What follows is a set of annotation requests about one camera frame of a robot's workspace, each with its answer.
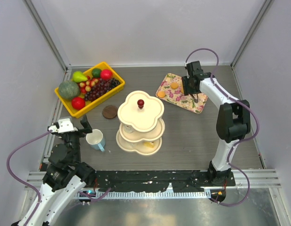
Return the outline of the metal serving tongs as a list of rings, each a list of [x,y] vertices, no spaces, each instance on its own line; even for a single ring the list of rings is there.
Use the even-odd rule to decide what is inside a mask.
[[[198,94],[192,94],[191,96],[193,97],[194,102],[197,104],[199,102]]]

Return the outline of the red apple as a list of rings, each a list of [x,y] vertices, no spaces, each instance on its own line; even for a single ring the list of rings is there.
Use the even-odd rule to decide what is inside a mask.
[[[113,73],[109,69],[104,69],[100,73],[100,78],[103,80],[110,80],[113,77]]]
[[[74,109],[80,110],[86,106],[86,102],[83,98],[81,97],[75,97],[71,101],[71,105]]]

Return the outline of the green lime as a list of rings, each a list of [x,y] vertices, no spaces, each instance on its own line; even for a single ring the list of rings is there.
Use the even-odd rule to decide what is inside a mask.
[[[94,68],[94,69],[91,71],[92,77],[93,77],[93,78],[100,78],[100,77],[101,77],[101,72],[102,72],[101,69],[99,69],[99,68]]]

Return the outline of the red yellow cherries cluster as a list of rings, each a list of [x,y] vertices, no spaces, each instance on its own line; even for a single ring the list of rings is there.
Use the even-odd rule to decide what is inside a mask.
[[[99,80],[97,78],[93,78],[84,82],[80,82],[78,86],[80,88],[81,94],[84,95],[87,92],[90,92],[91,89],[98,83],[98,81]]]

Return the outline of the purple grape bunch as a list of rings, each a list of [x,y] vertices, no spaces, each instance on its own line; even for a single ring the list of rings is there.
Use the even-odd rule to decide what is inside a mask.
[[[91,91],[84,94],[85,101],[93,102],[99,97],[103,96],[107,92],[117,87],[118,85],[120,85],[120,81],[117,80],[116,78],[112,78],[106,81],[103,79],[98,80],[99,80],[98,83],[91,89]]]

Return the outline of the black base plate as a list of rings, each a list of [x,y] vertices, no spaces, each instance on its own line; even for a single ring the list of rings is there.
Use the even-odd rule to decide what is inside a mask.
[[[97,188],[113,192],[165,192],[172,187],[175,193],[203,191],[205,187],[234,187],[232,172],[224,178],[214,178],[206,170],[101,170],[96,172]]]

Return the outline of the yellow plastic fruit bin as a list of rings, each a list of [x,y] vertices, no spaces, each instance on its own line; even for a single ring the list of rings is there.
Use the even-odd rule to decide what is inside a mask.
[[[96,106],[100,105],[102,102],[106,101],[108,98],[112,97],[113,95],[115,95],[116,93],[118,93],[119,91],[121,91],[124,88],[125,81],[106,62],[101,62],[101,63],[97,64],[96,66],[84,71],[83,74],[88,78],[88,80],[93,79],[91,71],[94,68],[99,68],[101,70],[104,70],[104,69],[111,70],[112,73],[113,73],[113,78],[116,78],[117,80],[119,80],[120,81],[120,85],[118,85],[117,87],[115,87],[114,89],[112,89],[111,91],[107,92],[106,94],[104,94],[103,96],[99,97],[98,99],[96,99],[93,102],[86,101],[86,106],[84,108],[80,109],[80,110],[76,110],[76,109],[74,109],[72,107],[72,105],[71,105],[71,101],[72,100],[63,99],[59,95],[58,87],[57,87],[55,89],[55,93],[58,96],[58,98],[61,100],[61,102],[63,103],[63,105],[65,106],[65,108],[68,110],[69,114],[72,117],[80,118],[81,116],[83,116],[84,114],[86,114],[87,112],[89,112],[90,110],[95,108]]]

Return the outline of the green pear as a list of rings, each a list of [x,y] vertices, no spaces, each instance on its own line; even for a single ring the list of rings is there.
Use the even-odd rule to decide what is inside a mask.
[[[75,83],[81,83],[87,81],[88,78],[81,71],[75,71],[73,73],[72,80]]]

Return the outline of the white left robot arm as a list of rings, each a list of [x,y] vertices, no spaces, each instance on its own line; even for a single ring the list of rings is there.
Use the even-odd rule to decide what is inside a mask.
[[[53,146],[49,156],[49,166],[42,179],[40,189],[21,180],[10,168],[9,156],[7,169],[10,175],[33,189],[37,197],[15,226],[52,226],[71,199],[83,187],[91,187],[95,183],[95,170],[81,161],[80,139],[92,132],[86,116],[80,121],[82,128],[73,126],[71,118],[63,118],[47,129],[47,134],[60,138],[63,142]]]

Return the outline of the cream three-tier cake stand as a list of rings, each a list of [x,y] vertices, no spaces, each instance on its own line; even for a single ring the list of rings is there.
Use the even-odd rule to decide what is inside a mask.
[[[124,103],[118,108],[120,126],[116,135],[117,145],[126,152],[136,152],[150,156],[158,152],[162,145],[165,122],[162,119],[164,104],[156,97],[137,90],[127,95]],[[124,126],[134,129],[127,133]],[[155,148],[149,149],[143,142],[155,142]]]

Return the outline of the grey white cream cake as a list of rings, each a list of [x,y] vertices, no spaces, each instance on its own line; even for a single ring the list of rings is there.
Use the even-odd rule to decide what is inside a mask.
[[[131,126],[125,125],[124,129],[127,133],[133,133],[134,129]]]

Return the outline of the red apple front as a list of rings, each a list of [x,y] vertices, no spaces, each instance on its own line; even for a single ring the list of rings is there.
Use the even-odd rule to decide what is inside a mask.
[[[71,101],[71,105],[74,109],[80,110],[86,106],[86,102],[83,98],[81,97],[75,97]]]

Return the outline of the red apple back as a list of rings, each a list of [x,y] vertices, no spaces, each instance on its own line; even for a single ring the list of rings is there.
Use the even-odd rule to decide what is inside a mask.
[[[113,73],[109,69],[104,69],[100,73],[100,78],[103,80],[110,80],[113,77]]]

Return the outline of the blue white mug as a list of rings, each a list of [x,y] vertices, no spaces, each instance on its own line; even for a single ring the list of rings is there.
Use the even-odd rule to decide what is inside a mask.
[[[88,133],[86,141],[93,149],[105,152],[106,140],[99,129],[93,129],[91,133]]]

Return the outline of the yellow swiss roll cake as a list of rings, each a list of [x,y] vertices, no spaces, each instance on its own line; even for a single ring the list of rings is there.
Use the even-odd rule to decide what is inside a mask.
[[[155,142],[143,142],[143,145],[149,149],[155,148]]]

